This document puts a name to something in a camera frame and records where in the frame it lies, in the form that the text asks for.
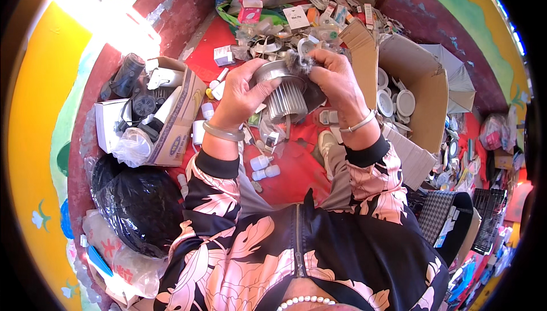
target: aluminum heat sink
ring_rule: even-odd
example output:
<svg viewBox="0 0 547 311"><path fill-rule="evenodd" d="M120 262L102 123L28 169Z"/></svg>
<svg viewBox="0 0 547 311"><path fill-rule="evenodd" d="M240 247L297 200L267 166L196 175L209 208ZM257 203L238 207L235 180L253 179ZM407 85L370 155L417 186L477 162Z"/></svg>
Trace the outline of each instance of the aluminum heat sink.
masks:
<svg viewBox="0 0 547 311"><path fill-rule="evenodd" d="M303 96L306 83L302 78L289 74L285 61L271 61L258 68L249 82L249 86L252 88L257 82L277 77L281 77L283 81L266 99L272 123L284 123L287 115L291 118L291 122L298 122L307 115Z"/></svg>

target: gray fur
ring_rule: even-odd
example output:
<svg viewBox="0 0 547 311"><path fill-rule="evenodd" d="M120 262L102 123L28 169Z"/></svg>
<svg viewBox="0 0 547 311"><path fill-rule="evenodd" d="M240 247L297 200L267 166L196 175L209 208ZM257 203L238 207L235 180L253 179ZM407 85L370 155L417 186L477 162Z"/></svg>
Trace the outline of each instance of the gray fur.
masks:
<svg viewBox="0 0 547 311"><path fill-rule="evenodd" d="M302 57L293 49L287 50L285 63L291 75L308 76L311 73L312 67L316 64L315 60L308 55Z"/></svg>

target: black garbage bag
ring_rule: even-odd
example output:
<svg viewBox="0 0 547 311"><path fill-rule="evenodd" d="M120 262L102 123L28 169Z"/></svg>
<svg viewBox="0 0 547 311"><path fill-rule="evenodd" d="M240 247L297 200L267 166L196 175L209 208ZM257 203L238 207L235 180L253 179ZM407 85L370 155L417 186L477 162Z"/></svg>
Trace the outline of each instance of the black garbage bag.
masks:
<svg viewBox="0 0 547 311"><path fill-rule="evenodd" d="M93 169L91 195L118 237L138 253L165 257L181 233L181 192L159 168L130 168L105 155Z"/></svg>

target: zipper pull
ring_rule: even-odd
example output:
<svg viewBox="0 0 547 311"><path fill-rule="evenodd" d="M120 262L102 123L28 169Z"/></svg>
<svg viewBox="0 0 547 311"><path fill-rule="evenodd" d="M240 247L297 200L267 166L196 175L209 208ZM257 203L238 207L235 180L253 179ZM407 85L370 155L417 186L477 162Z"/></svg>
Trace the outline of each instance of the zipper pull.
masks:
<svg viewBox="0 0 547 311"><path fill-rule="evenodd" d="M304 270L302 269L302 254L297 252L296 255L297 257L297 278L303 278L304 277Z"/></svg>

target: hand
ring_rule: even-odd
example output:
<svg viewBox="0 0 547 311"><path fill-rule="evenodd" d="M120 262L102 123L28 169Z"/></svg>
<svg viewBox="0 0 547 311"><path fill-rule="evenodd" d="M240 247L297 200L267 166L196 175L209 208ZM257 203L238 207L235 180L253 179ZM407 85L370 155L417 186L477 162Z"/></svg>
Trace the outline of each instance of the hand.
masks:
<svg viewBox="0 0 547 311"><path fill-rule="evenodd" d="M280 79L274 79L260 82L249 89L254 72L267 62L255 58L228 73L221 103L209 123L217 127L238 129L254 114L256 108L281 84Z"/></svg>
<svg viewBox="0 0 547 311"><path fill-rule="evenodd" d="M323 90L332 107L338 111L340 128L349 128L364 120L370 110L346 56L324 49L313 50L309 55L324 66L314 66L310 79ZM370 147L378 140L379 134L376 119L355 132L341 133L345 145L353 150Z"/></svg>

